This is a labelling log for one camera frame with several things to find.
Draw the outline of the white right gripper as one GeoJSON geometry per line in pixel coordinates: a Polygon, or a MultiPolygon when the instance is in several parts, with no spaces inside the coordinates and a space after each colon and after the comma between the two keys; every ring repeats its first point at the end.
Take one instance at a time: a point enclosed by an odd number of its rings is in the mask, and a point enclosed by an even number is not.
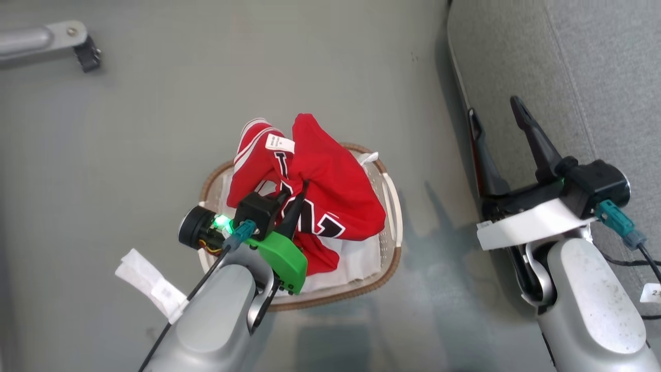
{"type": "MultiPolygon", "coordinates": [[[[516,95],[510,97],[515,122],[526,135],[536,164],[539,183],[557,179],[555,168],[562,157],[538,121],[516,95]]],[[[588,226],[594,216],[579,219],[559,198],[562,182],[532,184],[511,191],[500,175],[486,143],[486,132],[477,111],[469,108],[470,148],[481,199],[483,221],[478,224],[477,238],[484,251],[539,241],[566,231],[588,226]]]]}

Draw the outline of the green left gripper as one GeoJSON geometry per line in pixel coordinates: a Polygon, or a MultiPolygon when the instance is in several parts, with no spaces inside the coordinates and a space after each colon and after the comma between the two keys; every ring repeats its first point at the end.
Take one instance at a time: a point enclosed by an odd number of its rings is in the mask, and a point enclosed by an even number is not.
{"type": "MultiPolygon", "coordinates": [[[[179,242],[215,257],[220,266],[244,266],[265,287],[274,284],[276,290],[298,295],[306,280],[308,261],[293,238],[308,186],[309,179],[305,179],[302,190],[284,208],[280,233],[267,231],[261,222],[234,222],[228,216],[195,206],[182,219],[179,242]]],[[[276,195],[276,202],[285,205],[290,196],[291,192],[283,189],[276,195]]]]}

